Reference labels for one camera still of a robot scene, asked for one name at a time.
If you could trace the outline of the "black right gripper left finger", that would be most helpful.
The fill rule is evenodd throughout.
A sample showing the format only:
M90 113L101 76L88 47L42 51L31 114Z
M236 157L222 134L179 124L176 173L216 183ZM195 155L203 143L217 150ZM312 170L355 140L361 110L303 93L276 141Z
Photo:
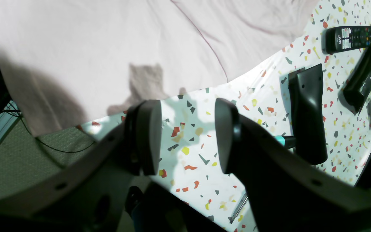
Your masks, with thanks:
M92 150L59 173L0 199L0 223L102 223L118 212L134 175L156 175L161 102L143 101Z

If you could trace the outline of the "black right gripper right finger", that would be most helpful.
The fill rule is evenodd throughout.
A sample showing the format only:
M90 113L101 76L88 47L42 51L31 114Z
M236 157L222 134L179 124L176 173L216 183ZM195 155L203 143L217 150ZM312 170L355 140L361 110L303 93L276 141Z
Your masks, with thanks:
M371 232L371 192L313 168L226 99L214 116L221 170L245 187L259 232Z

